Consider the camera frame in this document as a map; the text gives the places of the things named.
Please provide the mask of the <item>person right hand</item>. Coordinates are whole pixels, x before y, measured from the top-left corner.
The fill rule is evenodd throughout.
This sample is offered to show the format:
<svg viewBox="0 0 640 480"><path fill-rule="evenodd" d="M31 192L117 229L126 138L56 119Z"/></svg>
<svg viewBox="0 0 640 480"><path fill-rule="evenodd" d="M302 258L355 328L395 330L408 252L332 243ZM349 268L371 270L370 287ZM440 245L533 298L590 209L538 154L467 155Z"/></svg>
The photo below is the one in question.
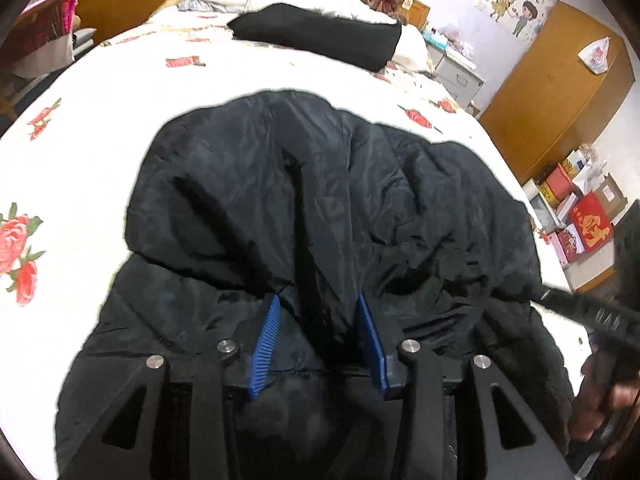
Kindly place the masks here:
<svg viewBox="0 0 640 480"><path fill-rule="evenodd" d="M602 426L607 412L632 408L620 436L600 455L600 460L610 460L625 444L639 419L639 381L619 382L610 390L600 387L596 381L597 353L582 364L582 384L574 401L568 431L573 440L587 442Z"/></svg>

